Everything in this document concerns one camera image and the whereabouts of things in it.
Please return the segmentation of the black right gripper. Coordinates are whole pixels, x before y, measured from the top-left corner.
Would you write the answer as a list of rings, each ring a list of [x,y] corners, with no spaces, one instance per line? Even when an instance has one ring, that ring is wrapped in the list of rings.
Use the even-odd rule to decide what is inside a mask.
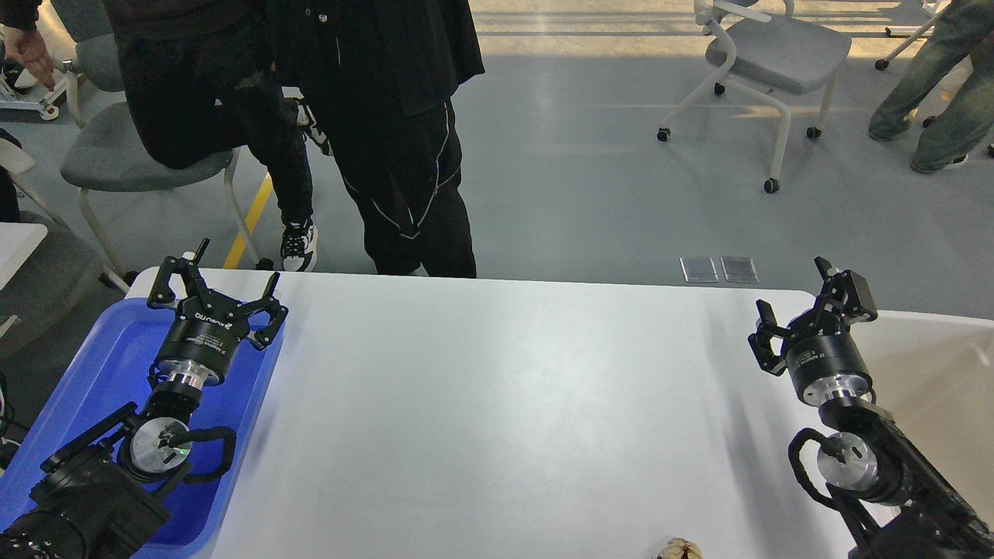
[[[803,311],[784,327],[777,324],[773,305],[757,300],[756,332],[748,341],[761,370],[777,377],[788,371],[798,400],[819,407],[834,398],[872,392],[872,378],[849,326],[876,321],[879,311],[865,277],[837,269],[823,257],[814,262],[823,279],[815,314]]]

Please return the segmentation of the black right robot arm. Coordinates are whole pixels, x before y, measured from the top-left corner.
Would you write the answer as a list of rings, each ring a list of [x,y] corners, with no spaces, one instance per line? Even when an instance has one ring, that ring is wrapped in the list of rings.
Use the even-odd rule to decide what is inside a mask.
[[[800,488],[834,510],[855,546],[851,558],[990,558],[992,531],[879,406],[850,329],[878,309],[865,277],[817,257],[820,293],[779,325],[758,300],[749,346],[761,370],[787,374],[830,435],[800,429],[787,455]]]

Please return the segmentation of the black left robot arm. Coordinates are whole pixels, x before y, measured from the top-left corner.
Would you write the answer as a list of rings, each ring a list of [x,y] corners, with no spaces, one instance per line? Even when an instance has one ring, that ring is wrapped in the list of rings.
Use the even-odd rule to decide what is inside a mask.
[[[188,558],[213,536],[280,352],[256,300],[167,257],[146,302],[104,312],[2,478],[4,558]]]

